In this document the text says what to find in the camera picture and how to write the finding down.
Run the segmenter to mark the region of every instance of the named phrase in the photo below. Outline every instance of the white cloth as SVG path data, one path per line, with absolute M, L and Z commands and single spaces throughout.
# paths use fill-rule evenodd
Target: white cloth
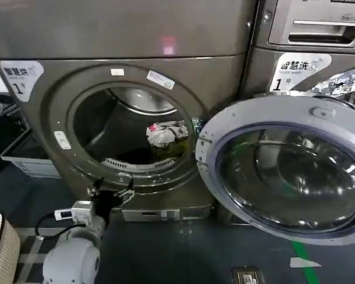
M 175 140 L 188 137 L 184 120 L 157 122 L 146 129 L 147 141 L 152 146 L 166 148 Z

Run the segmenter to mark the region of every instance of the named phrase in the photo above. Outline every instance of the green tape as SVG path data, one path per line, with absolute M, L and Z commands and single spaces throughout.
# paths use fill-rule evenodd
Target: green tape
M 297 257 L 310 260 L 308 253 L 306 252 L 305 246 L 302 243 L 293 241 L 292 245 Z M 315 271 L 312 267 L 303 267 L 302 270 L 304 271 L 306 282 L 308 282 L 308 284 L 320 284 L 317 275 L 315 274 Z

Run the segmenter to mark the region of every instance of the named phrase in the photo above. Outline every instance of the silver washing machine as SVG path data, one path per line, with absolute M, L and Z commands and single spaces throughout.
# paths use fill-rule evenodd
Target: silver washing machine
M 214 201 L 193 151 L 202 124 L 234 100 L 251 0 L 0 0 L 0 74 L 77 198 L 104 178 L 135 198 L 126 221 L 206 217 Z M 146 129 L 184 121 L 155 155 Z
M 273 235 L 355 243 L 355 0 L 260 1 L 241 90 L 199 137 L 209 190 Z

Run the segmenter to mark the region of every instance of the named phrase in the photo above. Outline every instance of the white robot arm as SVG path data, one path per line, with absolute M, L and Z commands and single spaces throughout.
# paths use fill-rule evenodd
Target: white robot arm
M 100 192 L 98 187 L 90 190 L 92 201 L 76 201 L 70 209 L 55 210 L 56 221 L 72 219 L 75 226 L 66 231 L 65 238 L 47 254 L 43 264 L 46 283 L 94 283 L 100 264 L 101 239 L 112 206 L 124 204 L 134 197 L 132 182 L 118 193 Z

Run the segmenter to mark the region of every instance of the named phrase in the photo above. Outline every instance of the black cable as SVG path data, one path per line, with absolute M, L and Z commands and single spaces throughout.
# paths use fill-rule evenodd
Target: black cable
M 72 228 L 77 228 L 77 227 L 85 227 L 86 225 L 85 224 L 75 224 L 75 225 L 72 225 L 72 226 L 69 226 L 68 228 L 65 228 L 64 230 L 61 230 L 61 232 L 55 234 L 55 235 L 50 235 L 50 236 L 47 236 L 47 237 L 44 237 L 42 235 L 40 235 L 40 232 L 39 232 L 39 228 L 40 228 L 40 225 L 41 223 L 46 220 L 46 219 L 51 219 L 53 220 L 54 219 L 54 213 L 49 213 L 49 214 L 46 214 L 44 217 L 42 217 L 38 222 L 37 224 L 35 225 L 34 229 L 35 229 L 35 236 L 36 237 L 42 237 L 44 240 L 52 240 L 53 238 L 59 238 L 62 234 L 64 234 L 65 232 L 71 230 Z

